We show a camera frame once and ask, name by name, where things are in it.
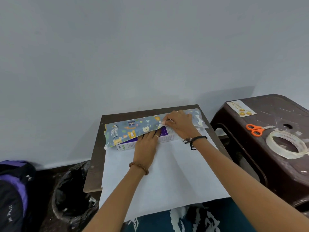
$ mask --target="white paper sheet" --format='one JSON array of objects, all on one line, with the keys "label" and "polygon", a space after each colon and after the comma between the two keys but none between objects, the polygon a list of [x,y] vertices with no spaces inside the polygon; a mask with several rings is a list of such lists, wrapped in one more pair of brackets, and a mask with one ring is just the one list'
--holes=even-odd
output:
[{"label": "white paper sheet", "polygon": [[[200,133],[214,145],[204,129]],[[133,155],[134,149],[119,152],[112,147],[106,150],[100,207],[129,170]],[[182,140],[160,143],[149,175],[142,178],[136,189],[125,222],[151,213],[226,197],[229,194],[198,151],[192,151],[189,144],[183,144]]]}]

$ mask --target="scissors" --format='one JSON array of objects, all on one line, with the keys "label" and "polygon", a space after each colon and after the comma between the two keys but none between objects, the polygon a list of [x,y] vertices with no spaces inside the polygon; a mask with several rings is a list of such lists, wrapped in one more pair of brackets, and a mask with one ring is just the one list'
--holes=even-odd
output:
[{"label": "scissors", "polygon": [[265,127],[262,127],[262,126],[256,126],[256,125],[253,125],[253,124],[247,124],[246,125],[246,128],[248,130],[251,130],[251,134],[255,137],[260,137],[262,136],[262,133],[265,129],[270,129],[270,128],[273,128],[275,127],[275,125],[273,126],[265,126]]}]

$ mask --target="blue wrapping paper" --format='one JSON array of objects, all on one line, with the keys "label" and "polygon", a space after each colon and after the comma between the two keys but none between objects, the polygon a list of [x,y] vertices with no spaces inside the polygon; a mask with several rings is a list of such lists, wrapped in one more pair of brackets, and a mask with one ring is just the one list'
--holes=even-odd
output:
[{"label": "blue wrapping paper", "polygon": [[[192,123],[197,127],[208,128],[202,120],[201,111],[197,108],[184,110],[186,114],[192,114]],[[166,114],[148,116],[127,121],[119,121],[105,125],[105,139],[106,145],[104,149],[113,147],[122,142],[126,142],[135,137],[141,136],[153,130],[161,128],[162,119]]]}]

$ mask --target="box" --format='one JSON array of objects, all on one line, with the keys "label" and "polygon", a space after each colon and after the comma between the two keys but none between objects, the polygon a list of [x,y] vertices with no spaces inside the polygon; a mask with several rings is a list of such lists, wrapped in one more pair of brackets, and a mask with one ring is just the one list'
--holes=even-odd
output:
[{"label": "box", "polygon": [[[161,128],[161,133],[160,133],[159,140],[158,140],[159,143],[168,142],[168,141],[177,140],[177,139],[181,139],[181,138],[174,132],[172,128],[168,126],[163,126]],[[129,141],[120,143],[116,145],[116,147],[118,151],[134,149],[136,142],[137,142],[137,137],[132,138]]]}]

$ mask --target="hand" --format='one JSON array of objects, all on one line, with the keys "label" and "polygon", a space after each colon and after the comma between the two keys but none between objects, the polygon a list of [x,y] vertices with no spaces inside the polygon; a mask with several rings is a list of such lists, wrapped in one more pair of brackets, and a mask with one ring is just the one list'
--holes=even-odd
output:
[{"label": "hand", "polygon": [[157,131],[154,130],[138,137],[137,143],[135,144],[133,161],[149,169],[155,157],[160,133],[161,130],[158,129]]},{"label": "hand", "polygon": [[200,133],[192,124],[192,115],[185,114],[183,110],[166,114],[162,124],[171,127],[182,139],[200,136]]}]

